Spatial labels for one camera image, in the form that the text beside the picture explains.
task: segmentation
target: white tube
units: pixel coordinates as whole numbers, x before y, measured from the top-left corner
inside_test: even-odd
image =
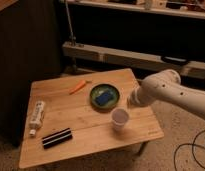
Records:
[[[43,115],[44,107],[45,107],[44,101],[37,101],[35,103],[35,107],[29,122],[29,127],[30,127],[29,135],[31,137],[35,137],[36,131],[42,126],[42,120],[44,117]]]

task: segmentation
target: white cup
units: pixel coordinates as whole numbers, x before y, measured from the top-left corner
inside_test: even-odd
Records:
[[[115,131],[121,131],[129,120],[128,113],[121,108],[116,108],[112,111],[112,124]]]

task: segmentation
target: cable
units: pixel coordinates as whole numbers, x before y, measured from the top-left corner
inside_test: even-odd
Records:
[[[196,137],[195,137],[194,140],[193,140],[193,144],[195,144],[196,139],[197,139],[201,134],[203,134],[204,132],[205,132],[205,130],[199,132],[199,133],[196,135]],[[205,166],[203,166],[203,165],[196,159],[196,156],[195,156],[195,154],[194,154],[194,146],[192,146],[192,155],[193,155],[193,158],[194,158],[195,162],[196,162],[201,168],[205,169]]]
[[[173,157],[173,158],[174,158],[174,169],[175,169],[176,171],[177,171],[177,167],[176,167],[176,155],[177,155],[178,150],[179,150],[181,147],[183,147],[183,146],[191,146],[191,147],[192,147],[192,155],[193,155],[193,157],[194,157],[195,162],[196,162],[201,168],[205,169],[205,166],[203,166],[203,165],[197,160],[197,158],[196,158],[196,156],[195,156],[195,153],[194,153],[194,147],[198,147],[198,148],[201,148],[201,149],[204,149],[204,150],[205,150],[205,147],[204,147],[204,146],[199,145],[199,144],[195,144],[196,139],[197,139],[201,134],[203,134],[203,133],[205,133],[205,130],[199,132],[199,133],[195,136],[195,138],[194,138],[194,140],[193,140],[192,143],[183,143],[183,144],[180,144],[180,145],[175,149],[175,151],[174,151],[174,157]]]

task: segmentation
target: green bowl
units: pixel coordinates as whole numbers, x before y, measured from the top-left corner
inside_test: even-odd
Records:
[[[113,95],[113,99],[109,100],[105,105],[100,106],[95,102],[95,98],[100,96],[106,90],[110,90],[111,94]],[[116,87],[110,84],[99,84],[95,86],[90,92],[91,104],[97,109],[103,109],[103,110],[112,109],[117,105],[119,98],[120,98],[119,91],[117,90]]]

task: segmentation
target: black cabinet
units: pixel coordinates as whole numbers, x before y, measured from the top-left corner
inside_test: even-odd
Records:
[[[0,133],[13,144],[23,134],[32,81],[61,69],[52,1],[18,1],[0,12]]]

